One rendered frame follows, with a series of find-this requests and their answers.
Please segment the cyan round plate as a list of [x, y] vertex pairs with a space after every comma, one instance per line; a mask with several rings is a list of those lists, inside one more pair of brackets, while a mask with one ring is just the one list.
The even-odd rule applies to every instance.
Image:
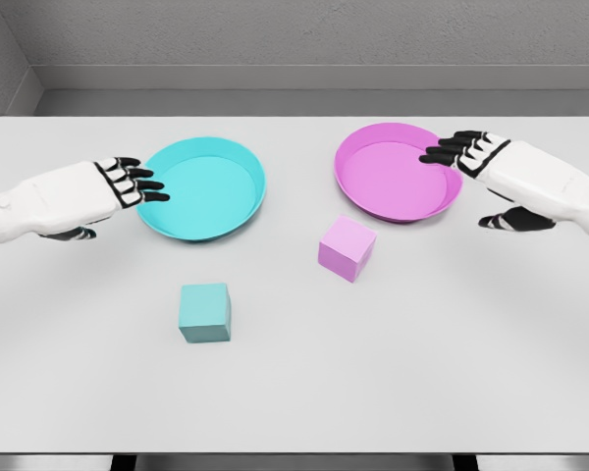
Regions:
[[264, 168], [243, 145], [221, 137], [172, 143], [147, 162], [165, 185], [166, 202], [143, 203], [137, 214], [155, 232], [180, 240], [226, 236], [246, 224], [266, 194]]

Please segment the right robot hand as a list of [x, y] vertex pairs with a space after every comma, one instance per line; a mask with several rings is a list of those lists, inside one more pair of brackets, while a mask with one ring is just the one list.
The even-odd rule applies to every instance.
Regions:
[[419, 161], [457, 169], [514, 204], [503, 213], [481, 218], [482, 228], [535, 232], [580, 216], [582, 199], [569, 186], [582, 174], [524, 141], [487, 131], [457, 131], [428, 147]]

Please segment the pink cube block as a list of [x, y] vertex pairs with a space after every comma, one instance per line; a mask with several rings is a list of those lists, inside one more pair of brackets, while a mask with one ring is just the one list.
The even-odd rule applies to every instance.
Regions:
[[371, 257], [377, 233], [341, 215], [321, 237], [318, 263], [354, 283]]

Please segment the pink round plate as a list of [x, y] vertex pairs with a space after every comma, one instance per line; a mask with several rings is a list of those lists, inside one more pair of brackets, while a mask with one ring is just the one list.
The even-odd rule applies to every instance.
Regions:
[[460, 171], [419, 161], [438, 140], [433, 132], [404, 123], [360, 128], [336, 151], [336, 181], [354, 205], [378, 219], [407, 223], [438, 215], [463, 185]]

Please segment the cyan cube block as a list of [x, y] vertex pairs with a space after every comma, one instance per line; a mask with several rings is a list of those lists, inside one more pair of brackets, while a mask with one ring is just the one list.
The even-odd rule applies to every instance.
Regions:
[[224, 283], [182, 286], [178, 328], [188, 343], [230, 341], [231, 309]]

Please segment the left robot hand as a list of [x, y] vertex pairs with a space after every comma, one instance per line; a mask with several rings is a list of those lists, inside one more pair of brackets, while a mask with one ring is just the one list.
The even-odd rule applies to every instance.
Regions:
[[90, 224], [136, 205], [170, 200], [153, 176], [133, 157], [84, 161], [44, 173], [20, 185], [26, 221], [33, 233], [46, 238], [94, 238]]

